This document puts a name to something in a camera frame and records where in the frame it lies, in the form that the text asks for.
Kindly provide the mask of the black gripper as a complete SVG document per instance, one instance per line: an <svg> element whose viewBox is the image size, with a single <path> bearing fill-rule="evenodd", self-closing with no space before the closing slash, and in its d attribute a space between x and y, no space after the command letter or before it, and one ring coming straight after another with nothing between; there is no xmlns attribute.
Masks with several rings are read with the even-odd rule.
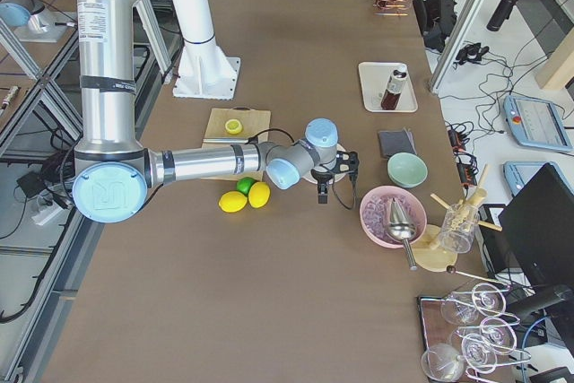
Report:
<svg viewBox="0 0 574 383"><path fill-rule="evenodd" d="M343 156L349 157L348 161L343 161ZM359 157L357 152L339 152L335 158L327 163L319 164L311 170L312 177L317 181L317 202L326 204L328 202L328 181L337 173L344 173L353 185L356 184L359 175Z"/></svg>

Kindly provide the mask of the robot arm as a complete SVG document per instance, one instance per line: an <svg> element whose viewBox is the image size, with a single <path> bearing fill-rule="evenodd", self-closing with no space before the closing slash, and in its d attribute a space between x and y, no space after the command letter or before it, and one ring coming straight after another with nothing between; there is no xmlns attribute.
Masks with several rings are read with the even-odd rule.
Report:
<svg viewBox="0 0 574 383"><path fill-rule="evenodd" d="M1 0L1 19L19 41L56 43L75 25L76 14L58 11L43 0Z"/></svg>
<svg viewBox="0 0 574 383"><path fill-rule="evenodd" d="M338 149L335 124L312 120L288 146L250 138L218 148L143 147L135 136L133 11L141 0L77 0L83 134L74 148L73 200L95 222L137 214L160 187L195 178L263 171L281 189L310 175L319 201L336 175L356 178L355 152Z"/></svg>

